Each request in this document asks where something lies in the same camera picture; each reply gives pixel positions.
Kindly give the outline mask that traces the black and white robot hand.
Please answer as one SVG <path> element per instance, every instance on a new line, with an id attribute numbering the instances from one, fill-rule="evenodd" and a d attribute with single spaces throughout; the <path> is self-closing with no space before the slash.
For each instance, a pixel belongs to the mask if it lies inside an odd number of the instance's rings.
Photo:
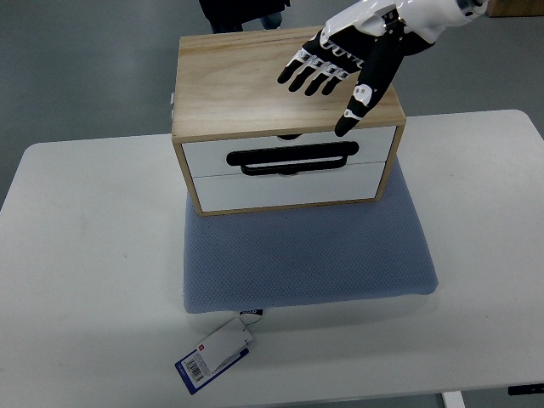
<path id="1" fill-rule="evenodd" d="M 344 136 L 382 99 L 404 57 L 432 47 L 466 18 L 456 1 L 358 1 L 331 17 L 292 57 L 277 81 L 289 91 L 329 95 L 358 79 L 334 133 Z"/>

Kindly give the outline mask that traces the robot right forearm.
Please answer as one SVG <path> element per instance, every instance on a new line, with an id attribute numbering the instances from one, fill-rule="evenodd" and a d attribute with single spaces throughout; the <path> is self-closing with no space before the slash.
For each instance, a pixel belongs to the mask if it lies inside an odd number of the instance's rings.
<path id="1" fill-rule="evenodd" d="M 456 0 L 456 5 L 461 13 L 469 19 L 475 19 L 484 14 L 488 3 L 489 0 Z"/>

